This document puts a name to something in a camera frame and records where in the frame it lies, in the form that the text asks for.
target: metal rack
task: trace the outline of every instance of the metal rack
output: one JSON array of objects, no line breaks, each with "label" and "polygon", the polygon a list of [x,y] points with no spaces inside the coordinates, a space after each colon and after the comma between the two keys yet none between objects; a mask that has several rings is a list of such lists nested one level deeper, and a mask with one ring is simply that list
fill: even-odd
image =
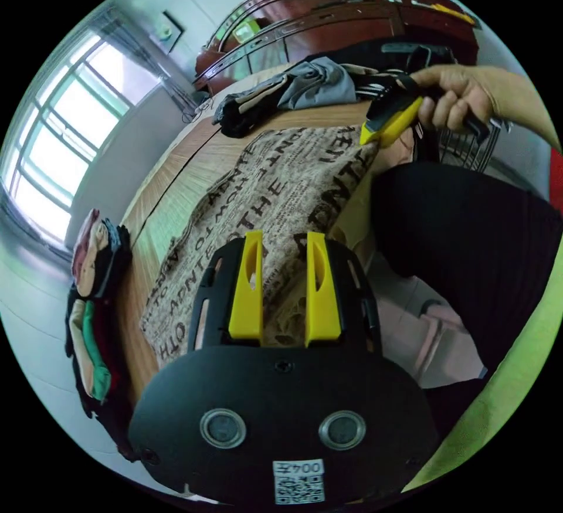
[{"label": "metal rack", "polygon": [[455,134],[450,130],[440,130],[438,133],[440,163],[457,165],[482,173],[489,164],[498,136],[503,128],[509,133],[511,125],[492,120],[489,124],[489,137],[481,145],[477,143],[474,136]]}]

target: qr code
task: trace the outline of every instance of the qr code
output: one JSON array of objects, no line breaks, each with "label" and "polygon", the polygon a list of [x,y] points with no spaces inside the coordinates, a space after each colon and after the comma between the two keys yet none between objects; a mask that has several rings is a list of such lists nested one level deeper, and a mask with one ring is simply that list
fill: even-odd
[{"label": "qr code", "polygon": [[276,504],[299,505],[324,501],[323,476],[276,476]]}]

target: hand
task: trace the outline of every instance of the hand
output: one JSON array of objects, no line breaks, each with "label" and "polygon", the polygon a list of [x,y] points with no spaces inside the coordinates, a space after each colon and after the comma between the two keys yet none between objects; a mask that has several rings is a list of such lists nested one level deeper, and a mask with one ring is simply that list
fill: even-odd
[{"label": "hand", "polygon": [[485,124],[498,114],[488,79],[490,69],[459,65],[432,66],[412,74],[421,87],[439,86],[445,94],[437,102],[425,97],[419,109],[419,120],[425,128],[449,128],[466,133],[463,119],[471,110]]}]

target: black pants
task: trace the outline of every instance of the black pants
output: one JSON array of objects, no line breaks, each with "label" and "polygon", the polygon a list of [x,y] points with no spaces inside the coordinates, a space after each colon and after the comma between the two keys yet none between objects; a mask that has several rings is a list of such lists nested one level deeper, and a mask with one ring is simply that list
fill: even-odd
[{"label": "black pants", "polygon": [[550,204],[487,175],[417,162],[374,179],[378,249],[463,320],[488,369],[484,379],[426,390],[442,437],[484,388],[539,303],[561,236]]}]

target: screw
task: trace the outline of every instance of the screw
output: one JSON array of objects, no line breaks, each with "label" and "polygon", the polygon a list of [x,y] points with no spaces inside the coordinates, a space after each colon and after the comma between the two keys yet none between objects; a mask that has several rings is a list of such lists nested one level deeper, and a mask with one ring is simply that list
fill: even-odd
[{"label": "screw", "polygon": [[274,365],[274,369],[282,374],[285,374],[293,370],[293,363],[289,361],[277,361]]},{"label": "screw", "polygon": [[156,452],[151,449],[143,449],[141,451],[141,460],[143,462],[151,464],[152,466],[157,466],[160,464],[160,458],[158,458]]}]

